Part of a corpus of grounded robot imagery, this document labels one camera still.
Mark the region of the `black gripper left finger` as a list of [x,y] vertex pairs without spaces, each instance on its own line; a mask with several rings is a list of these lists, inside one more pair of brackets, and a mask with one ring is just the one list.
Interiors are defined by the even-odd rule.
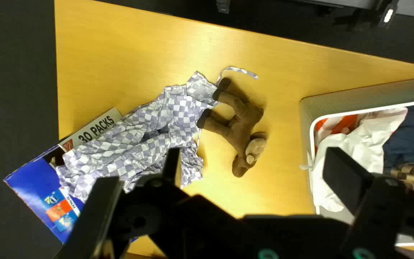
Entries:
[[54,259],[115,259],[107,231],[120,189],[117,176],[94,181],[71,232]]

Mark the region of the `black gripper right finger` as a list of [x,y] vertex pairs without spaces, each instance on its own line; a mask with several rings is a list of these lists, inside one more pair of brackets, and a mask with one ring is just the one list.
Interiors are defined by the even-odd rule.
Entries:
[[383,222],[382,207],[376,207],[376,191],[383,184],[380,175],[370,173],[343,149],[329,146],[322,176],[340,202],[340,209],[330,212],[333,218],[347,224],[366,221],[379,225]]

